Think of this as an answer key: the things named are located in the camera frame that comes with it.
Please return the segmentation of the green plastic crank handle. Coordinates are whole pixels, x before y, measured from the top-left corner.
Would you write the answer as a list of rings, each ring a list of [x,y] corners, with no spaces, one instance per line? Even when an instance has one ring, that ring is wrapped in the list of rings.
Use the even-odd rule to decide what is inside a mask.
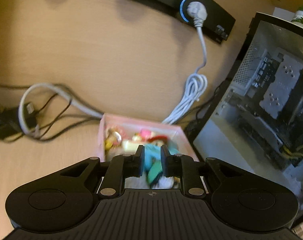
[[[163,174],[160,146],[144,145],[144,172],[151,189],[172,189],[177,185],[174,177],[166,177]]]

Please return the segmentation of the pink cardboard box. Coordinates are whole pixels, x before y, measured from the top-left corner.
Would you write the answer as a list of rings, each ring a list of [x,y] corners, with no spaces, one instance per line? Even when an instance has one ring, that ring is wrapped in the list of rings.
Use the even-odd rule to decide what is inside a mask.
[[[119,130],[123,140],[121,145],[112,148],[108,154],[105,154],[105,131],[108,128]],[[188,142],[187,137],[184,135],[182,128],[179,126],[127,118],[113,114],[103,115],[99,125],[97,150],[97,155],[101,161],[111,161],[111,159],[117,155],[135,154],[139,145],[144,146],[146,144],[153,144],[160,147],[166,145],[172,155],[184,154],[198,161],[198,157]],[[174,178],[177,181],[177,185],[174,188],[178,188],[180,186],[180,180],[177,177]],[[144,169],[139,178],[126,178],[125,187],[128,189],[150,189],[147,184],[147,176]]]

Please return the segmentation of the white power plug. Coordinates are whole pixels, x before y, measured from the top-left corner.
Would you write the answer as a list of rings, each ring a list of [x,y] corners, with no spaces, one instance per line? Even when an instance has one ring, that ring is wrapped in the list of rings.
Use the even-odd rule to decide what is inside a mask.
[[[196,28],[201,28],[208,16],[206,7],[200,2],[190,2],[187,14],[193,19]]]

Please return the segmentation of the black power adapter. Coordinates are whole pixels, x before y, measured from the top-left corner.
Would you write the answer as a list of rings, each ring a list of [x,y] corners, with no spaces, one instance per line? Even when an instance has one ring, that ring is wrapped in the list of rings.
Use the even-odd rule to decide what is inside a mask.
[[[34,105],[29,102],[24,104],[25,121],[29,129],[37,126]],[[8,108],[0,112],[0,140],[22,133],[19,123],[19,108]]]

